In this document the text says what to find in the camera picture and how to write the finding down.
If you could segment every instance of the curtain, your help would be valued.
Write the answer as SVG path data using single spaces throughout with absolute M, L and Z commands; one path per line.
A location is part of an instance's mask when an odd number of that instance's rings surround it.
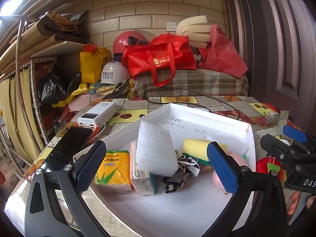
M 43 149 L 43 140 L 37 130 L 33 113 L 30 67 L 20 71 L 20 76 L 23 101 L 26 108 L 27 117 L 30 121 L 31 128 L 34 132 L 37 143 L 39 144 L 39 147 Z M 6 79 L 0 83 L 0 101 L 4 122 L 17 153 L 29 163 L 32 163 L 37 158 L 38 152 L 33 144 L 23 118 L 17 94 L 16 77 Z

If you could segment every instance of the human hand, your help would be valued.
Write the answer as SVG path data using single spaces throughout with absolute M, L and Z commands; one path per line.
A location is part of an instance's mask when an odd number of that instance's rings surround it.
M 296 209 L 297 204 L 298 204 L 298 200 L 299 200 L 300 195 L 301 195 L 301 192 L 300 192 L 300 191 L 295 191 L 295 192 L 292 194 L 292 196 L 290 197 L 290 199 L 292 199 L 293 201 L 292 201 L 292 203 L 291 203 L 291 204 L 289 205 L 289 207 L 288 207 L 288 214 L 289 214 L 289 215 L 293 215 L 293 214 L 294 214 L 295 209 Z M 311 207 L 311 205 L 312 205 L 314 199 L 315 199 L 315 196 L 311 196 L 311 197 L 307 200 L 306 206 L 307 206 L 308 209 Z

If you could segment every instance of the door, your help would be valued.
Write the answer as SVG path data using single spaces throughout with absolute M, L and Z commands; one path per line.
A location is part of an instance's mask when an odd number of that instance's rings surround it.
M 230 37 L 249 68 L 249 95 L 289 110 L 307 129 L 316 96 L 316 30 L 304 2 L 227 0 L 227 11 Z

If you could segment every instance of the screw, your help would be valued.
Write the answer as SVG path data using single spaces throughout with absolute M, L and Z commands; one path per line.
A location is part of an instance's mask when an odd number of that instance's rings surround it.
M 35 174 L 39 175 L 43 172 L 43 169 L 39 168 L 35 171 Z
M 274 169 L 272 169 L 270 172 L 273 176 L 277 176 L 277 171 L 275 171 Z
M 72 169 L 72 165 L 68 164 L 64 167 L 64 170 L 69 171 L 70 169 Z
M 241 166 L 241 170 L 244 172 L 248 172 L 249 168 L 247 166 Z

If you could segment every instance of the blue gripper pad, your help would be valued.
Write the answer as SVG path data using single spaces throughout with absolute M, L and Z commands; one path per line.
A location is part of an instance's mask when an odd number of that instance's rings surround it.
M 295 141 L 298 141 L 300 143 L 307 142 L 306 134 L 300 130 L 295 129 L 294 127 L 291 127 L 289 125 L 285 125 L 283 127 L 283 133 L 287 135 L 288 137 L 293 138 Z
M 103 141 L 96 141 L 88 153 L 80 156 L 78 161 L 75 163 L 75 166 L 81 166 L 75 176 L 78 193 L 86 191 L 89 188 L 96 172 L 104 160 L 105 155 L 105 143 Z
M 216 142 L 209 143 L 206 151 L 207 157 L 214 167 L 214 170 L 221 180 L 225 190 L 234 195 L 238 189 L 238 178 L 224 157 L 227 156 L 226 153 Z

